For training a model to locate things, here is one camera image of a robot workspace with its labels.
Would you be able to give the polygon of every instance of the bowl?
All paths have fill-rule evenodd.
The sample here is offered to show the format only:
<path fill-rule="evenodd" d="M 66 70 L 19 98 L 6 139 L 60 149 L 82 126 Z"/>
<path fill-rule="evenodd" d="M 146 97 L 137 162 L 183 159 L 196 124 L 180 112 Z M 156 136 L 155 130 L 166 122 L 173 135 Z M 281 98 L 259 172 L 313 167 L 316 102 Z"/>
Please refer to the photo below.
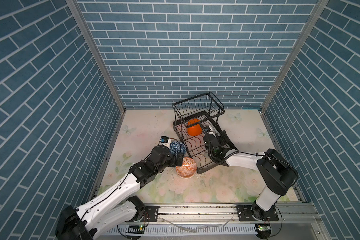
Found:
<path fill-rule="evenodd" d="M 198 119 L 192 118 L 191 120 L 189 120 L 189 121 L 187 122 L 187 125 L 188 125 L 188 126 L 189 126 L 189 125 L 192 125 L 192 124 L 194 124 L 194 123 L 196 123 L 196 122 L 198 122 L 198 121 L 199 121 Z M 188 134 L 189 134 L 190 136 L 194 137 L 194 136 L 200 135 L 200 134 L 203 132 L 203 130 L 202 130 L 202 128 L 200 127 L 200 124 L 196 124 L 195 126 L 188 127 L 188 128 L 187 128 L 187 132 L 188 132 Z"/>
<path fill-rule="evenodd" d="M 190 157 L 183 158 L 183 165 L 176 167 L 177 175 L 182 178 L 190 178 L 196 173 L 196 162 Z"/>

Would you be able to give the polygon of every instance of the black dish rack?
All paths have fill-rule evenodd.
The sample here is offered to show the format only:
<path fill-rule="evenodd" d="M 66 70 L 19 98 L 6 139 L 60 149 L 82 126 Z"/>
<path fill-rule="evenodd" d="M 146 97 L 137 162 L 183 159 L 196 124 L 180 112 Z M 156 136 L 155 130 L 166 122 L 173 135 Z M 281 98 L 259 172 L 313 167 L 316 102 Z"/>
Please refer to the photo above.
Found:
<path fill-rule="evenodd" d="M 217 123 L 219 116 L 225 112 L 223 103 L 213 93 L 209 92 L 173 103 L 172 107 L 175 110 L 173 129 L 180 141 L 187 146 L 188 156 L 195 160 L 197 173 L 201 174 L 219 165 L 208 157 L 203 141 L 204 133 L 190 136 L 187 128 L 196 124 L 199 124 L 201 127 L 212 125 L 220 135 L 225 134 Z M 188 125 L 187 123 L 191 119 L 198 119 L 199 121 Z M 230 148 L 236 149 L 229 139 L 227 140 L 227 145 Z"/>

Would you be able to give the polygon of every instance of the blue brick wall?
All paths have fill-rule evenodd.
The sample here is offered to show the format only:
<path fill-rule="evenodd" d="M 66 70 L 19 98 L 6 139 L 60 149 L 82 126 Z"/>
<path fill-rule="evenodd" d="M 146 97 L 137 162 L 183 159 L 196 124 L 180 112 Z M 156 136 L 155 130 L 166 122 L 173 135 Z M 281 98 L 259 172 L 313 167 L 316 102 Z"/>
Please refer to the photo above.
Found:
<path fill-rule="evenodd" d="M 119 114 L 64 0 L 0 0 L 0 240 L 54 236 Z"/>
<path fill-rule="evenodd" d="M 265 115 L 333 239 L 360 239 L 360 0 L 330 0 Z"/>
<path fill-rule="evenodd" d="M 259 108 L 317 0 L 80 1 L 127 108 Z"/>

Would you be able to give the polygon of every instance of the orange cup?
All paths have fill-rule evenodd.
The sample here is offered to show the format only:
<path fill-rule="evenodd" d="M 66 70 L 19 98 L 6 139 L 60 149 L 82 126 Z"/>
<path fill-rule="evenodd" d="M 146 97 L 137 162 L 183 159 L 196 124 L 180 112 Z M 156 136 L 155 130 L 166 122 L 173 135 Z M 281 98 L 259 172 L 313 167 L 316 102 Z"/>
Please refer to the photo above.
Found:
<path fill-rule="evenodd" d="M 193 119 L 191 119 L 191 120 L 189 120 L 189 121 L 187 122 L 187 125 L 188 125 L 188 126 L 189 126 L 189 125 L 192 125 L 192 124 L 194 124 L 195 122 L 198 122 L 198 121 L 199 121 L 198 119 L 193 118 Z M 196 124 L 195 126 L 188 127 L 188 128 L 187 128 L 187 132 L 188 132 L 188 134 L 189 134 L 190 136 L 194 137 L 194 136 L 200 135 L 200 134 L 203 132 L 203 130 L 202 130 L 202 128 L 200 127 L 199 124 Z"/>

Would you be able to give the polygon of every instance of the wire basket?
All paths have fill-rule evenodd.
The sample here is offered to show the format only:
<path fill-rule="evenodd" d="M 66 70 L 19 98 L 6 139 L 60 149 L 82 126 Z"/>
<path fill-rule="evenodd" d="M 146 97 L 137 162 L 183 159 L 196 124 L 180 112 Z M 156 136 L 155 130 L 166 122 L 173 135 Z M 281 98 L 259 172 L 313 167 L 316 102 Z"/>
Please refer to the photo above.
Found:
<path fill-rule="evenodd" d="M 201 174 L 219 165 L 208 157 L 208 152 L 203 141 L 204 133 L 191 136 L 188 134 L 187 128 L 195 126 L 196 124 L 199 124 L 202 128 L 211 125 L 220 135 L 224 134 L 225 132 L 223 133 L 217 123 L 218 117 L 225 112 L 220 100 L 216 98 L 213 93 L 209 92 L 173 103 L 172 107 L 175 110 L 173 129 L 179 139 L 187 146 L 188 156 L 196 162 L 197 173 Z M 188 121 L 191 119 L 197 119 L 199 121 L 188 125 Z M 236 149 L 230 140 L 227 141 L 227 145 L 230 148 Z"/>

